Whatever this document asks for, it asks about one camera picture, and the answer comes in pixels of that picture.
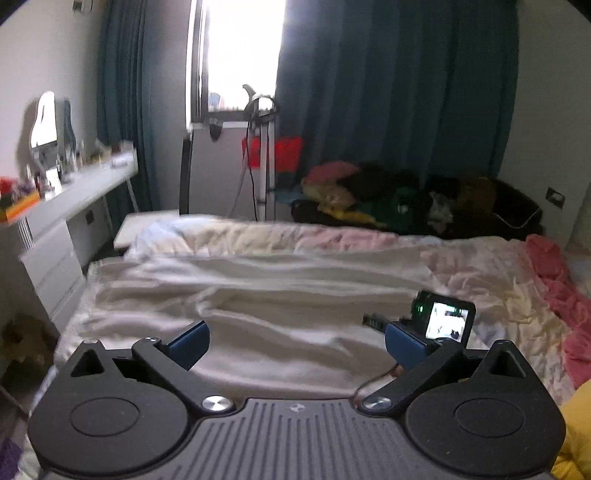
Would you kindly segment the white track pants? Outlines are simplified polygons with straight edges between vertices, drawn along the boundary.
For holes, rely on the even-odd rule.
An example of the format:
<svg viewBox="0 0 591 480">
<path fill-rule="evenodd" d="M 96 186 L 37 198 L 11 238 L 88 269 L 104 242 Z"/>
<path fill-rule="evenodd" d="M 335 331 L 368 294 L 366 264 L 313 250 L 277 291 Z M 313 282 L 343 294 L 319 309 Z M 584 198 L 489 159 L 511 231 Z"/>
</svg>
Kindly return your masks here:
<svg viewBox="0 0 591 480">
<path fill-rule="evenodd" d="M 85 340 L 127 348 L 204 321 L 211 346 L 192 374 L 222 394 L 348 397 L 393 365 L 363 315 L 399 316 L 433 283 L 419 261 L 385 251 L 103 261 L 54 361 Z"/>
</svg>

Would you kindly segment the pile of dark clothes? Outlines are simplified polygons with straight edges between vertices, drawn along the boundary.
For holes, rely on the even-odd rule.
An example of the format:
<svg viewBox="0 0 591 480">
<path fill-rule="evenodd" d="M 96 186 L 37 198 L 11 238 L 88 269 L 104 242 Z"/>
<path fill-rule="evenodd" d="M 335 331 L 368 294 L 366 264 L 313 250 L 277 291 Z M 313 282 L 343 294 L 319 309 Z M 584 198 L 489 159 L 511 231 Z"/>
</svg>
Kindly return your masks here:
<svg viewBox="0 0 591 480">
<path fill-rule="evenodd" d="M 371 163 L 332 161 L 312 168 L 290 213 L 297 223 L 446 240 L 524 241 L 544 233 L 538 204 L 501 180 L 436 174 L 422 181 L 409 170 Z"/>
</svg>

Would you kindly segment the pink pastel bed quilt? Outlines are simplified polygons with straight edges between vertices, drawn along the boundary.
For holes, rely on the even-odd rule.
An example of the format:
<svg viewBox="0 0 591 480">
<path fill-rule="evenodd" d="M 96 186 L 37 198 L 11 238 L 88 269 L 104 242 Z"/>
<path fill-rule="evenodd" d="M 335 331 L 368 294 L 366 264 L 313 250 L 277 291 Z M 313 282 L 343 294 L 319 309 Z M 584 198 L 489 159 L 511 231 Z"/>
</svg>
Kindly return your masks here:
<svg viewBox="0 0 591 480">
<path fill-rule="evenodd" d="M 223 250 L 147 230 L 90 268 L 28 424 L 42 479 L 547 479 L 573 391 L 524 243 Z"/>
</svg>

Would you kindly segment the pink blanket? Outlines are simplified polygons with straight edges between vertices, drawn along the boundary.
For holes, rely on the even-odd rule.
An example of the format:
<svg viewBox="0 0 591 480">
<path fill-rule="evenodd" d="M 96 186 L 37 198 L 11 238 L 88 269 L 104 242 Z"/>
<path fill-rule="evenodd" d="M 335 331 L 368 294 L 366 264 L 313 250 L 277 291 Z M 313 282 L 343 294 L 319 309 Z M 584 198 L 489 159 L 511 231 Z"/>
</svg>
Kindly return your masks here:
<svg viewBox="0 0 591 480">
<path fill-rule="evenodd" d="M 566 372 L 578 389 L 590 380 L 590 299 L 571 280 L 566 259 L 556 243 L 540 235 L 529 235 L 525 248 L 536 275 L 545 285 L 544 298 L 550 310 L 571 330 L 562 350 Z"/>
</svg>

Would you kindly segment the white dressing table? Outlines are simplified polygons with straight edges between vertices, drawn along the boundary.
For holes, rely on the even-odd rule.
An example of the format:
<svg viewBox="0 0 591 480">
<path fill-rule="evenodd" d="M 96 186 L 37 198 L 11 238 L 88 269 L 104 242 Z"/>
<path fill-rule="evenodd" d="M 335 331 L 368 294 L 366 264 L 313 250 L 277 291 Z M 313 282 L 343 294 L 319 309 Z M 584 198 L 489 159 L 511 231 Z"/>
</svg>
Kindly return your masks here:
<svg viewBox="0 0 591 480">
<path fill-rule="evenodd" d="M 137 155 L 87 166 L 57 194 L 1 225 L 1 322 L 24 314 L 61 332 L 85 286 L 67 221 L 137 174 Z"/>
</svg>

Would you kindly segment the yellow cloth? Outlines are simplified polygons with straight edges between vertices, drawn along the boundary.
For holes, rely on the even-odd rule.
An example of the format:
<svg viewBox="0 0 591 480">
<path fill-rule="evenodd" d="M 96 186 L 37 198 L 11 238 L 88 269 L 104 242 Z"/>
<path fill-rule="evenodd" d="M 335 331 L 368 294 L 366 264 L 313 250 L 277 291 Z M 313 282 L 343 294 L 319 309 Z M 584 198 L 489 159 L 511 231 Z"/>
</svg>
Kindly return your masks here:
<svg viewBox="0 0 591 480">
<path fill-rule="evenodd" d="M 556 479 L 591 479 L 591 384 L 581 385 L 560 408 L 566 437 L 551 474 Z"/>
</svg>

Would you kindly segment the orange box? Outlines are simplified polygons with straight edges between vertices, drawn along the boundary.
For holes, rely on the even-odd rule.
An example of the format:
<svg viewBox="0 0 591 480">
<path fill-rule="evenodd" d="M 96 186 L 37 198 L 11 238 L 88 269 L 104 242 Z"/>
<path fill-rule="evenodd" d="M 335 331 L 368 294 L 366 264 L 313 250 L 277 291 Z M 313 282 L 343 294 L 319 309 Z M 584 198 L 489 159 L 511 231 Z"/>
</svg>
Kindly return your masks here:
<svg viewBox="0 0 591 480">
<path fill-rule="evenodd" d="M 0 211 L 0 222 L 7 223 L 14 220 L 24 211 L 28 210 L 32 206 L 38 204 L 41 201 L 41 197 L 37 190 L 33 191 L 29 195 L 16 201 L 13 205 L 2 208 Z"/>
</svg>

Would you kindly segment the teal curtain right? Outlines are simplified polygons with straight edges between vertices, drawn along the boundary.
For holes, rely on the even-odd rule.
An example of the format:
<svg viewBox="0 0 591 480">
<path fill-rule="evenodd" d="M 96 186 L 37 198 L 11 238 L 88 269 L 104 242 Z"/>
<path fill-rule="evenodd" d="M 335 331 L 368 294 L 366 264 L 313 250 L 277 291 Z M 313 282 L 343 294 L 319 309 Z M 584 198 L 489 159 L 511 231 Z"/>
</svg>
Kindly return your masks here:
<svg viewBox="0 0 591 480">
<path fill-rule="evenodd" d="M 279 132 L 301 138 L 295 179 L 325 161 L 496 176 L 514 110 L 513 1 L 290 1 Z"/>
</svg>

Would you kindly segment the teal curtain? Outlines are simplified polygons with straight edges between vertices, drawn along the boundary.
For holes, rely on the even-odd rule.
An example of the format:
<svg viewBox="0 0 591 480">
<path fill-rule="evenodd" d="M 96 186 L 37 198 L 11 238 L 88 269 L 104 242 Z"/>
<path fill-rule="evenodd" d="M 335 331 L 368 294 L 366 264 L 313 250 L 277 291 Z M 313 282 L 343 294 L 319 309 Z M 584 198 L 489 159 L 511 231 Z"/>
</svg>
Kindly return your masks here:
<svg viewBox="0 0 591 480">
<path fill-rule="evenodd" d="M 157 210 L 157 183 L 150 112 L 150 80 L 147 70 L 149 41 L 147 1 L 109 1 L 104 13 L 97 67 L 97 137 L 115 146 L 133 144 L 138 173 L 131 185 L 106 197 L 110 219 L 119 228 L 136 203 L 142 212 Z"/>
<path fill-rule="evenodd" d="M 513 1 L 290 1 L 279 132 L 301 138 L 295 179 L 325 161 L 496 176 L 514 110 Z"/>
</svg>

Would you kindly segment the vanity mirror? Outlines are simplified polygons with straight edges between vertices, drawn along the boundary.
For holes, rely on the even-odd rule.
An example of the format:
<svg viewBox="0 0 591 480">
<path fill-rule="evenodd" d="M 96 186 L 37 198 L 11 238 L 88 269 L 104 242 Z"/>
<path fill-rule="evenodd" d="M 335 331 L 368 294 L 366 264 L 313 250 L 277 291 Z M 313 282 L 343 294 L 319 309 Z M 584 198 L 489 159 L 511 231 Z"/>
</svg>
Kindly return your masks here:
<svg viewBox="0 0 591 480">
<path fill-rule="evenodd" d="M 68 152 L 74 153 L 75 147 L 70 101 L 67 98 L 57 99 L 53 91 L 44 92 L 37 102 L 30 134 L 33 158 L 45 168 L 51 168 Z"/>
</svg>

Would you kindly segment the garment steamer stand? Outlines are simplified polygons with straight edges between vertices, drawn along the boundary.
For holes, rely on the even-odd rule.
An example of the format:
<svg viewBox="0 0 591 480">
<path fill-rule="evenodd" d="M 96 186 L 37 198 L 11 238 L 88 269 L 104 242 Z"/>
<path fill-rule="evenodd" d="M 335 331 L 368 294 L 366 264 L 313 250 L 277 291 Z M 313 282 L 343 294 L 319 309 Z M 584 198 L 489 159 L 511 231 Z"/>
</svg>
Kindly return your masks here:
<svg viewBox="0 0 591 480">
<path fill-rule="evenodd" d="M 242 89 L 249 96 L 243 110 L 245 144 L 242 145 L 238 189 L 228 216 L 235 214 L 245 175 L 249 175 L 254 220 L 266 222 L 269 218 L 276 219 L 276 118 L 280 104 L 273 96 L 256 93 L 249 84 L 243 84 Z"/>
</svg>

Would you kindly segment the teal curtain left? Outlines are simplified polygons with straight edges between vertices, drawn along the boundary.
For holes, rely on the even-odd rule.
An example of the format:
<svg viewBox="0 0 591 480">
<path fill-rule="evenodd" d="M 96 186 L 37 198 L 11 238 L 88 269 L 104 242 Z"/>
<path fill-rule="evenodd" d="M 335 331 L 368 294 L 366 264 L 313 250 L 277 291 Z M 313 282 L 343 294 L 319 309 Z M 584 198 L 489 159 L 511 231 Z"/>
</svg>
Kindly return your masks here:
<svg viewBox="0 0 591 480">
<path fill-rule="evenodd" d="M 133 144 L 138 173 L 131 185 L 106 197 L 110 219 L 119 228 L 136 203 L 142 212 L 157 210 L 157 183 L 150 112 L 150 80 L 147 70 L 149 41 L 147 1 L 109 1 L 104 13 L 97 67 L 97 137 L 115 146 Z"/>
</svg>

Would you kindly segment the window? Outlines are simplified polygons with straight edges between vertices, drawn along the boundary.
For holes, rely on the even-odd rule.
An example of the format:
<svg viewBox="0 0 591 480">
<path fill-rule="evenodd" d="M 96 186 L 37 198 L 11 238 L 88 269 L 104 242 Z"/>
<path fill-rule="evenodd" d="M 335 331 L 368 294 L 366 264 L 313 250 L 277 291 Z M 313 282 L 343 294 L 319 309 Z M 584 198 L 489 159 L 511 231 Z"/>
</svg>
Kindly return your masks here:
<svg viewBox="0 0 591 480">
<path fill-rule="evenodd" d="M 186 123 L 242 121 L 252 96 L 273 96 L 284 1 L 192 1 L 186 44 Z"/>
</svg>

